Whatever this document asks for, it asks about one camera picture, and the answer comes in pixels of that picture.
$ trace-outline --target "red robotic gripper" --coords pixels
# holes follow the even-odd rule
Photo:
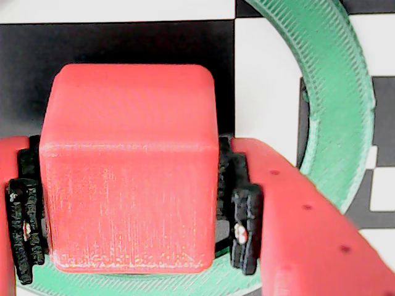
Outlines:
[[[394,273],[305,176],[255,139],[227,140],[230,158],[223,158],[222,139],[214,81],[201,66],[64,67],[54,80],[39,149],[27,137],[0,140],[0,295],[15,296],[13,265],[26,258],[10,242],[16,232],[8,211],[24,197],[22,190],[11,196],[20,190],[12,180],[39,175],[49,254],[60,270],[198,273],[214,259],[223,159],[241,168],[239,181],[247,173],[247,182],[231,184],[234,214],[227,218],[238,219],[230,225],[231,263],[248,274],[256,268],[248,264],[260,257],[264,296],[395,295]],[[37,155],[39,168],[21,164],[23,149],[28,159]],[[244,193],[257,188],[251,203]],[[25,218],[17,219],[21,233]],[[256,240],[259,247],[251,247]]]

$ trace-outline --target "black square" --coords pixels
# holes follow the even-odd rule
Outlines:
[[[0,25],[0,137],[40,133],[69,63],[199,64],[215,79],[220,133],[234,133],[233,20]]]

